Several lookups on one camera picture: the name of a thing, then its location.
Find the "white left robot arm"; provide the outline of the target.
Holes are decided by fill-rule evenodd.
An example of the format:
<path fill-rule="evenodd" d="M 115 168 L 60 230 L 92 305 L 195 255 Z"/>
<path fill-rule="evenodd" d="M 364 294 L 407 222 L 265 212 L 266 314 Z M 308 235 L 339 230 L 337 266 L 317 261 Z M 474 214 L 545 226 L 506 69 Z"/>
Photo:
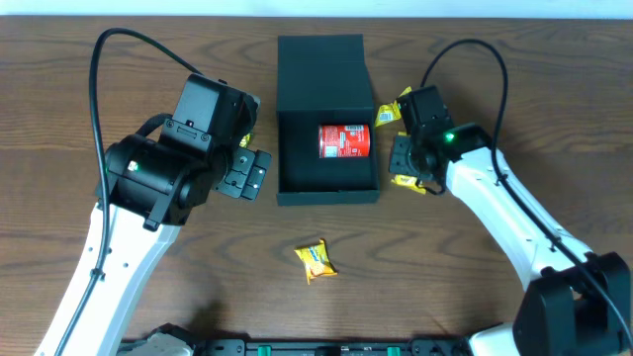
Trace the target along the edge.
<path fill-rule="evenodd" d="M 205 133 L 131 134 L 112 145 L 108 188 L 97 192 L 83 252 L 38 354 L 116 354 L 152 271 L 192 210 L 212 191 L 255 200 L 270 163 L 268 152 L 215 144 Z"/>

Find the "orange yellow snack packet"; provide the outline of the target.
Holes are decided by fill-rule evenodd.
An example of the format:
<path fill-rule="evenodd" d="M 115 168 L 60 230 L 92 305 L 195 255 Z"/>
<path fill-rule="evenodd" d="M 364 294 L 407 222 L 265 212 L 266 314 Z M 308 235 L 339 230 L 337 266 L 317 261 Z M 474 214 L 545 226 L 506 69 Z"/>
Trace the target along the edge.
<path fill-rule="evenodd" d="M 406 132 L 398 132 L 396 137 L 408 137 L 408 134 Z M 396 145 L 394 144 L 390 153 L 390 165 L 392 163 L 392 160 L 393 160 L 392 157 L 394 156 L 394 152 L 396 149 L 395 146 Z M 417 178 L 413 176 L 405 175 L 405 174 L 396 174 L 396 173 L 392 173 L 392 174 L 393 174 L 391 178 L 392 184 L 399 187 L 407 188 L 421 195 L 425 195 L 427 193 L 425 189 L 426 187 L 424 187 L 421 181 L 418 181 Z"/>

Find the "red soda can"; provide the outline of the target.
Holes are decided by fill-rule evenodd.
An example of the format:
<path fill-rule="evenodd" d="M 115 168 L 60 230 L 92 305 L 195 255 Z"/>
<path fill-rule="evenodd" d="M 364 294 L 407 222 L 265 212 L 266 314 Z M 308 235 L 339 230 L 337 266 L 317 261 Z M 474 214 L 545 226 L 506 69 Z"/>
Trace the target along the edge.
<path fill-rule="evenodd" d="M 371 134 L 367 125 L 326 125 L 318 128 L 320 158 L 367 157 Z"/>

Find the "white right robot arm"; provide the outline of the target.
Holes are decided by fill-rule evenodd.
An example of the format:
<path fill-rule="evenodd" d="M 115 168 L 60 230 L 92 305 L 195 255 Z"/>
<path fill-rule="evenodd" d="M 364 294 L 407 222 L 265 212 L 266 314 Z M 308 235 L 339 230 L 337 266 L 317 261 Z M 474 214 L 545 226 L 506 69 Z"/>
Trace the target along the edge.
<path fill-rule="evenodd" d="M 512 264 L 524 295 L 512 322 L 476 332 L 473 355 L 618 355 L 632 349 L 631 277 L 615 252 L 573 237 L 491 149 L 480 127 L 427 138 L 399 134 L 389 170 L 437 182 L 481 221 Z"/>

